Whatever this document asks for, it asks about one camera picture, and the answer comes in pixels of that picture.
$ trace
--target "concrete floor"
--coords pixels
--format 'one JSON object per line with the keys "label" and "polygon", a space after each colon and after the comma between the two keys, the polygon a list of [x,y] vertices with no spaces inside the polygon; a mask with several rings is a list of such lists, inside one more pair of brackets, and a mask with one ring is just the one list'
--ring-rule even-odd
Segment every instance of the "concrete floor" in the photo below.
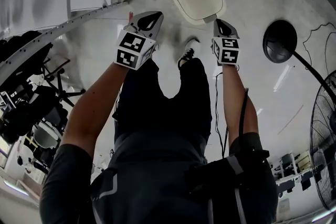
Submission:
{"label": "concrete floor", "polygon": [[[294,154],[309,148],[310,119],[319,84],[305,70],[298,60],[291,58],[283,64],[274,64],[264,55],[262,40],[267,26],[275,19],[290,21],[298,35],[297,52],[306,60],[308,54],[302,42],[310,30],[326,22],[336,23],[336,11],[328,0],[226,0],[227,11],[221,19],[232,24],[241,38],[241,58],[239,74],[256,110],[259,111],[259,132],[263,147],[270,151],[270,161],[286,153]],[[172,0],[130,0],[129,5],[115,9],[99,19],[62,36],[56,41],[55,53],[69,57],[72,62],[67,75],[70,85],[89,88],[113,61],[113,46],[118,31],[128,23],[129,12],[135,14],[149,10],[160,10],[165,18],[158,36],[159,49],[153,55],[160,67],[159,83],[167,97],[177,94],[180,87],[179,71],[176,66],[179,44],[190,35],[199,37],[202,48],[199,58],[208,75],[214,117],[215,80],[213,74],[216,60],[210,44],[213,25],[193,26],[184,20]],[[324,44],[332,27],[322,27],[314,32],[306,43],[312,58],[312,65],[323,77],[327,76],[324,60]],[[329,71],[336,69],[336,35],[331,35],[327,47]],[[289,69],[277,91],[275,84],[285,69]],[[219,79],[219,129],[224,137],[225,120],[222,106],[222,80]],[[218,135],[214,131],[206,148],[209,161],[220,158]],[[94,163],[101,166],[109,160],[113,148],[114,123],[109,118],[98,138]],[[287,218],[304,215],[321,207],[312,186],[309,200],[296,197],[299,203],[291,203],[291,214]]]}

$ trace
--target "person's left arm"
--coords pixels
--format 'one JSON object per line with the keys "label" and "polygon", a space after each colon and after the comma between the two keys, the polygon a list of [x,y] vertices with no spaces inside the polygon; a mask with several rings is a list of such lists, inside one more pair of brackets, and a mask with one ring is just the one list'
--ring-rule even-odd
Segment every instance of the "person's left arm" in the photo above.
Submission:
{"label": "person's left arm", "polygon": [[94,148],[127,72],[113,63],[73,108],[43,187],[42,223],[94,222],[90,199]]}

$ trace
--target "white marker cube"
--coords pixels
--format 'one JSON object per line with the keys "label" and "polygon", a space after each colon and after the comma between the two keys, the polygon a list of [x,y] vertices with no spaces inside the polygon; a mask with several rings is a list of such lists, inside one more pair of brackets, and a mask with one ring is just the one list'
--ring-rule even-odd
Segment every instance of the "white marker cube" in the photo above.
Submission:
{"label": "white marker cube", "polygon": [[117,40],[114,62],[138,70],[152,55],[156,41],[138,34],[121,30]]}
{"label": "white marker cube", "polygon": [[221,64],[235,65],[239,55],[238,39],[214,37],[213,53]]}

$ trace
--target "black and white square pattern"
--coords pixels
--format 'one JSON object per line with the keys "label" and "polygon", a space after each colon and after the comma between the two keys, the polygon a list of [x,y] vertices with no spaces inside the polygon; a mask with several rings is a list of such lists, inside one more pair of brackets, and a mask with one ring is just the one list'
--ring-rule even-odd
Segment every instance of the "black and white square pattern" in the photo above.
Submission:
{"label": "black and white square pattern", "polygon": [[223,50],[222,63],[237,63],[238,50]]}
{"label": "black and white square pattern", "polygon": [[136,52],[141,52],[145,41],[146,38],[144,37],[139,37],[132,33],[126,33],[119,46]]}
{"label": "black and white square pattern", "polygon": [[238,41],[237,39],[230,39],[230,38],[223,38],[223,48],[233,48],[233,49],[238,49]]}
{"label": "black and white square pattern", "polygon": [[117,63],[121,63],[127,67],[136,68],[138,61],[138,56],[133,55],[129,52],[118,50],[117,52]]}
{"label": "black and white square pattern", "polygon": [[219,60],[219,53],[220,53],[219,45],[214,41],[214,54],[216,55],[218,60]]}
{"label": "black and white square pattern", "polygon": [[150,58],[150,56],[152,55],[152,50],[153,50],[153,48],[154,48],[154,46],[150,47],[150,48],[144,53],[144,55],[142,56],[140,65],[142,65],[144,62],[146,62],[146,60],[147,60],[148,58]]}

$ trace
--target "fan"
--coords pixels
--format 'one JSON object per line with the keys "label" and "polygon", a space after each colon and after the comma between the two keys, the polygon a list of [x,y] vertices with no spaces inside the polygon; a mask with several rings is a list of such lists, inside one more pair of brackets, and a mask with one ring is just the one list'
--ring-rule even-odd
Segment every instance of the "fan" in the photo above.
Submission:
{"label": "fan", "polygon": [[321,83],[310,126],[310,154],[317,191],[323,206],[330,210],[336,204],[336,71],[324,80],[297,52],[297,35],[285,20],[273,22],[266,30],[263,49],[275,63],[294,55]]}

